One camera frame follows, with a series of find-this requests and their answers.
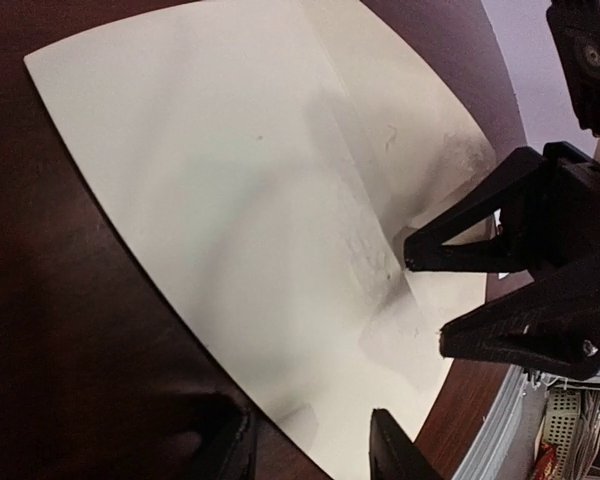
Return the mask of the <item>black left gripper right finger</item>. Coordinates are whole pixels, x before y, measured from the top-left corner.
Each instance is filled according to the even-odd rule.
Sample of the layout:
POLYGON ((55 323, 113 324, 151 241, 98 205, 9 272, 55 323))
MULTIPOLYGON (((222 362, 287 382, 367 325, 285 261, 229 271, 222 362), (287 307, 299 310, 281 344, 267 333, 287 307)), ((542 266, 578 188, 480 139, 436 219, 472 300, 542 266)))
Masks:
POLYGON ((374 409, 370 421, 372 480, 442 480, 387 409, 374 409))

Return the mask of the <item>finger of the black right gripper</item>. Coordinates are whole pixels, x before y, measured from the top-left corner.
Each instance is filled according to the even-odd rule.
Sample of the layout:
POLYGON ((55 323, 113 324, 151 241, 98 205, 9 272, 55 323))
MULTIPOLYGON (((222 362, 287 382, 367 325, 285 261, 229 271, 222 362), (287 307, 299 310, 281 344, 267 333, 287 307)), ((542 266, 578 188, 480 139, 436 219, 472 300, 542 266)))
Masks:
POLYGON ((600 249, 447 323, 439 352, 569 379, 600 371, 600 249))
POLYGON ((404 241, 412 272, 519 272, 531 265, 537 228, 533 206, 550 177, 550 161, 530 147, 515 149, 460 201, 404 241), (500 213, 502 230, 469 243, 451 241, 500 213))

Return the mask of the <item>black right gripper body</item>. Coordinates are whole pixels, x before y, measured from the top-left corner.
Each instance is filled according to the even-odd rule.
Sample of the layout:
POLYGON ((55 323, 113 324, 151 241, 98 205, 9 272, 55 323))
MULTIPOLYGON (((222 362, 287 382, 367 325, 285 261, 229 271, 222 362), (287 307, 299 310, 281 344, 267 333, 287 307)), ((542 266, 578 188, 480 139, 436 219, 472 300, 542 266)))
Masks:
POLYGON ((568 142, 544 146, 539 171, 501 209, 516 271, 546 277, 600 250, 600 162, 568 142))

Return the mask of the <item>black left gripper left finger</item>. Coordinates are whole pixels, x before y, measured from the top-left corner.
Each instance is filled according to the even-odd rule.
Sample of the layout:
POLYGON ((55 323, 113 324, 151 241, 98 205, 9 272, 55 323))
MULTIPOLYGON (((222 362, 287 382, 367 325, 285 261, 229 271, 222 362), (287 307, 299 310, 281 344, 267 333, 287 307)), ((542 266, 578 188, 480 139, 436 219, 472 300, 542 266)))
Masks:
POLYGON ((221 393, 196 395, 193 432, 198 446, 176 479, 254 479, 258 420, 221 393))

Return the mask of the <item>cream paper envelope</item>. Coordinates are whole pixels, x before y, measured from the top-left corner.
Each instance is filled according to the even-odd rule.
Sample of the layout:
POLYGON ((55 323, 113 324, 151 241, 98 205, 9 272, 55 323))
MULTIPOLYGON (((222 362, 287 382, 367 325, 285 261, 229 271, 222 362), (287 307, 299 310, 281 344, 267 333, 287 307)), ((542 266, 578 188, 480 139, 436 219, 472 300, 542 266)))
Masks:
POLYGON ((408 274, 400 241, 496 159, 388 25, 358 1, 202 1, 24 62, 152 281, 320 468, 368 477, 375 408, 419 433, 440 329, 486 278, 408 274))

